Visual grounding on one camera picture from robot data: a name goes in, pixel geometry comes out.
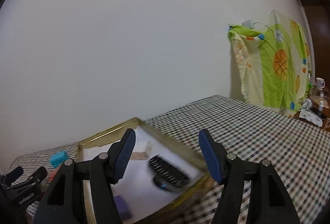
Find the bottle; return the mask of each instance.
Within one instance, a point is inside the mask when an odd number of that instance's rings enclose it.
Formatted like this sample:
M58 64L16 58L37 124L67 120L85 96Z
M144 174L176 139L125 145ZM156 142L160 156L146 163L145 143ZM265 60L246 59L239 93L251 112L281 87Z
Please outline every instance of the bottle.
M318 106L318 113L317 113L318 116L321 116L322 110L323 110L323 101L321 100L320 105Z
M313 88L313 83L311 82L311 73L308 72L308 91Z

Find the blue gripper pad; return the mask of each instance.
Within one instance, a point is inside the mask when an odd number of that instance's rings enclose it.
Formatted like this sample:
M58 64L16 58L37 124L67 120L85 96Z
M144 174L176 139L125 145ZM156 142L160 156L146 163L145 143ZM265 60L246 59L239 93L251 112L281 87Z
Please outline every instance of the blue gripper pad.
M125 141L124 144L122 145L121 151L119 152L117 158L115 159L115 164L114 164L113 177L117 182L123 178L129 158L131 157L131 154L133 152L136 141L135 131L133 129L128 129L125 132L121 141L122 140Z
M202 154L204 156L205 162L207 164L207 168L212 176L212 178L217 182L221 183L222 181L222 176L220 172L220 165L219 161L209 143L207 140L206 135L204 132L201 130L198 134L198 142L199 146L202 149Z

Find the basketball print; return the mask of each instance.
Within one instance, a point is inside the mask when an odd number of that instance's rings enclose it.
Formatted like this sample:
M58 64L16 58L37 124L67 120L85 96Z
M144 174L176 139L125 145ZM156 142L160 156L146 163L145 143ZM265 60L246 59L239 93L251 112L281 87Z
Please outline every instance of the basketball print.
M309 56L309 49L308 49L308 44L305 43L305 47L306 47L306 55Z
M296 77L296 93L298 93L299 88L300 88L300 76L298 75Z
M238 42L236 44L236 50L234 50L237 64L239 64L247 59L247 56L244 54L243 51L246 51L245 48L243 47L241 42Z
M297 24L297 22L294 22L293 20L290 20L290 21L291 21L291 24L292 24L295 32L298 33L298 24Z
M274 55L273 68L278 77L282 80L288 76L288 58L286 57L286 50L280 49Z

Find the checkered tablecloth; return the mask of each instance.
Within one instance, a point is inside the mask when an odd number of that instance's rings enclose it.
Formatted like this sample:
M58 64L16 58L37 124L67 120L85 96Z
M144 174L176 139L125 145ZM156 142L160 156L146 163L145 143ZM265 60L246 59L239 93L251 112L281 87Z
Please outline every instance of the checkered tablecloth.
M201 152L198 132L207 128L216 142L241 159L253 162L268 159L287 188L302 224L312 223L330 196L330 133L311 124L219 95L174 109L146 123L198 152ZM77 154L77 144L62 148L72 157ZM29 175L45 165L44 160L49 161L52 153L20 156L11 168L21 165L24 174ZM33 158L36 163L31 164L30 172L25 172ZM222 186L215 185L173 224L210 223L221 191ZM249 196L250 183L246 181L239 224L246 221Z

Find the white cup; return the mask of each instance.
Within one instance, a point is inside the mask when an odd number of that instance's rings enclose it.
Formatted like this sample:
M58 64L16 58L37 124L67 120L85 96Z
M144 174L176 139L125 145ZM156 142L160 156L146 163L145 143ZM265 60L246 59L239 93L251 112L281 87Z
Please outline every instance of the white cup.
M322 90L325 87L325 81L322 78L316 78L316 86L318 90Z

